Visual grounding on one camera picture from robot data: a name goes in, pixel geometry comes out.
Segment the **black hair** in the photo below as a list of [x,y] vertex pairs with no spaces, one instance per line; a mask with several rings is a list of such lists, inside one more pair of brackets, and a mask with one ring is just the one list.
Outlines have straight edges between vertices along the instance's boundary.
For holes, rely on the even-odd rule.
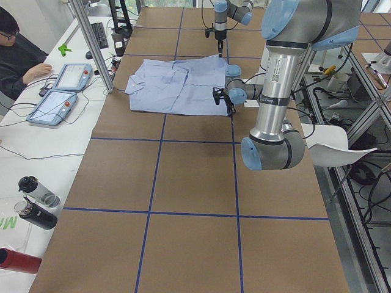
[[0,6],[0,31],[14,34],[19,31],[19,25],[13,16]]

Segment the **green clip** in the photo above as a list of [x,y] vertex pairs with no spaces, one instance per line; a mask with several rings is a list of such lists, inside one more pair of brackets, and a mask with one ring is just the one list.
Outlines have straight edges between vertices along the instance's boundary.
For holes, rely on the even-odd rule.
[[72,51],[71,49],[69,49],[69,48],[67,47],[67,44],[65,44],[65,43],[62,44],[62,45],[59,47],[59,50],[60,50],[62,56],[67,55],[67,51]]

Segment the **yellow object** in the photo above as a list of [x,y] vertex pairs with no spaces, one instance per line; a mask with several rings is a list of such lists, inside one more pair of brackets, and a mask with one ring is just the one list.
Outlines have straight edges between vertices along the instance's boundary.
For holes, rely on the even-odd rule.
[[335,73],[336,66],[332,65],[324,71],[325,75],[332,76]]

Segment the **keyboard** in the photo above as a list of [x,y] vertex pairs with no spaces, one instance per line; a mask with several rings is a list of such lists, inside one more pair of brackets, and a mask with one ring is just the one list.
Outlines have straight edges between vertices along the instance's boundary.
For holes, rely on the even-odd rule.
[[92,26],[93,33],[97,38],[99,48],[100,49],[107,48],[109,44],[108,44],[108,38],[106,37],[106,33],[104,31],[103,23],[92,23],[91,26]]

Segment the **computer mouse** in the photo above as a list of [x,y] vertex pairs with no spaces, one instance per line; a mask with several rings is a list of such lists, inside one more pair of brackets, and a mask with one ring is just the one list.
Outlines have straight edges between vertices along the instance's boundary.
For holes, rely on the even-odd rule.
[[86,52],[86,59],[92,59],[91,51]]

